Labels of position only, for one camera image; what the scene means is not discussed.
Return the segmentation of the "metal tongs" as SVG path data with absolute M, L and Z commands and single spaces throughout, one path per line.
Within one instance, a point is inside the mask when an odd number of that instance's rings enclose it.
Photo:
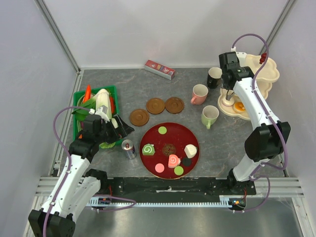
M 227 90 L 225 99 L 226 99 L 227 101 L 230 101 L 231 98 L 234 96 L 234 94 L 235 94 L 235 92 L 234 92 L 233 90 Z

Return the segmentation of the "orange glazed donut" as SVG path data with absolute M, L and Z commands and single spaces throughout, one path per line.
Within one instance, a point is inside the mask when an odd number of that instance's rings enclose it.
M 236 112 L 236 113 L 244 113 L 246 111 L 244 105 L 242 102 L 235 102 L 234 105 L 233 105 L 233 110 Z

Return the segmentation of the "white ring donut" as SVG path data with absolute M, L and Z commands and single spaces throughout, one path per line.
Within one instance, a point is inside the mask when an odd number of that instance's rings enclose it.
M 234 98 L 231 98 L 230 100 L 227 100 L 225 97 L 222 99 L 222 104 L 226 107 L 231 107 L 235 103 Z

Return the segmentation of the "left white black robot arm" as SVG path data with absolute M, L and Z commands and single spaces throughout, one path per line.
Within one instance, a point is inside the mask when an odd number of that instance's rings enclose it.
M 119 115 L 111 120 L 97 114 L 88 115 L 83 130 L 67 149 L 68 160 L 64 169 L 40 210 L 32 210 L 28 220 L 37 237 L 71 237 L 83 209 L 96 194 L 108 190 L 104 171 L 90 170 L 84 176 L 100 144 L 114 143 L 132 133 Z

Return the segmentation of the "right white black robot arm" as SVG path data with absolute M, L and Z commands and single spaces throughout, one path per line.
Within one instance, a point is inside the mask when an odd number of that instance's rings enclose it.
M 220 54 L 219 64 L 223 88 L 232 90 L 239 97 L 253 127 L 244 143 L 244 157 L 227 176 L 227 191 L 235 195 L 255 180 L 254 174 L 262 166 L 272 166 L 271 159 L 281 153 L 288 155 L 286 142 L 291 127 L 271 111 L 257 86 L 257 75 L 249 66 L 240 65 L 236 52 Z

